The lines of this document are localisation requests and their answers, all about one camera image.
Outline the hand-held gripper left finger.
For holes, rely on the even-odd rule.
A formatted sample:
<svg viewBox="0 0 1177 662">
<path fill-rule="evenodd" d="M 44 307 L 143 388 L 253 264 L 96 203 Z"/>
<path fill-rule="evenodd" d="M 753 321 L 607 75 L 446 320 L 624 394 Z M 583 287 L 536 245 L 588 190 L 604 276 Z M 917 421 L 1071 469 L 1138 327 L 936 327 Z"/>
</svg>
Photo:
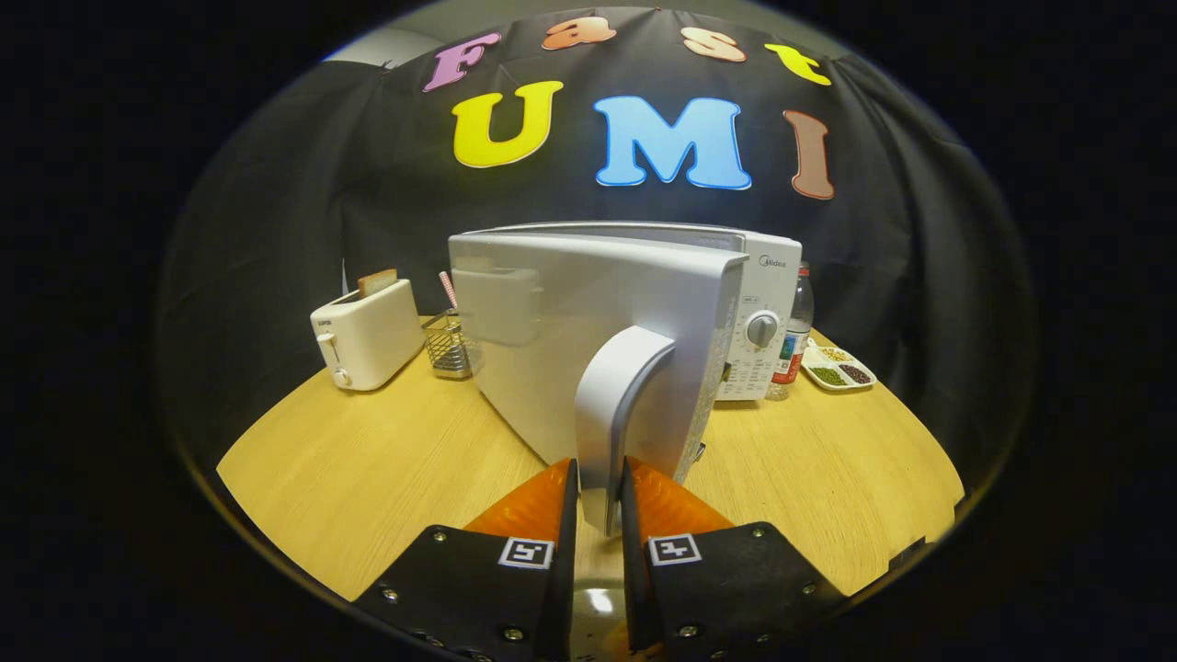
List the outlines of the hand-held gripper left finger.
<svg viewBox="0 0 1177 662">
<path fill-rule="evenodd" d="M 567 661 L 577 463 L 556 462 L 467 525 L 428 525 L 354 602 L 446 661 Z"/>
</svg>

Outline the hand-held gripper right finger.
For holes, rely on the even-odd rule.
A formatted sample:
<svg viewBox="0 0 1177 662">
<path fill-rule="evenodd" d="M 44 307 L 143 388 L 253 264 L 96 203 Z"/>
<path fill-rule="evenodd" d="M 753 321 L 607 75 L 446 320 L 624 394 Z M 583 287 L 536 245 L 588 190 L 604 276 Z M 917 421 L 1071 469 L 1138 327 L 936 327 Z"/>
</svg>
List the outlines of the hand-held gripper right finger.
<svg viewBox="0 0 1177 662">
<path fill-rule="evenodd" d="M 621 536 L 634 653 L 779 661 L 846 603 L 774 525 L 736 525 L 634 458 L 623 461 Z"/>
</svg>

